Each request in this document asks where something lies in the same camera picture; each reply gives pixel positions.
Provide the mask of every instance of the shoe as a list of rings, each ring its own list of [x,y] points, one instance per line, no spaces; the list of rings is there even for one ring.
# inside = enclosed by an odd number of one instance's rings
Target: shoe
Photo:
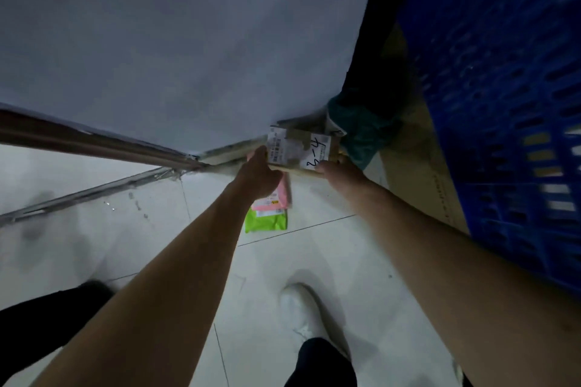
[[[332,344],[317,302],[304,285],[287,286],[281,291],[278,301],[282,321],[292,332],[297,351],[311,338],[324,338]]]

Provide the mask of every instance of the white wall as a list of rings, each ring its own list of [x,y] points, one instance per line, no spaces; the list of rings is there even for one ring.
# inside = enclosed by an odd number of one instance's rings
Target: white wall
[[[0,215],[154,168],[0,144]]]
[[[0,102],[199,153],[336,95],[367,0],[0,0]]]

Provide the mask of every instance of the white tiled floor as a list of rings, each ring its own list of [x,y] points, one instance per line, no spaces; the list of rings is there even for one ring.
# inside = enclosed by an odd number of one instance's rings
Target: white tiled floor
[[[377,162],[368,174],[385,184]],[[0,308],[90,277],[122,287],[233,174],[162,180],[0,229]],[[292,176],[290,188],[287,231],[241,234],[191,385],[284,385],[296,353],[278,323],[277,296],[294,281],[315,290],[343,331],[359,385],[455,385],[449,353],[363,222],[324,180]],[[48,361],[9,385],[28,385]]]

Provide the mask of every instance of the blue plastic crate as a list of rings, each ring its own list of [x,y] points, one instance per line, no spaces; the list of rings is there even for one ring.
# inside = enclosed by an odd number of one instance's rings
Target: blue plastic crate
[[[581,291],[581,0],[407,0],[473,238]]]

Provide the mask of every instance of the cardboard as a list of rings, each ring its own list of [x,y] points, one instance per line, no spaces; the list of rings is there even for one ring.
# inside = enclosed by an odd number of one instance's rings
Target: cardboard
[[[400,133],[379,152],[389,189],[425,214],[469,234],[428,107],[419,94],[402,120]]]

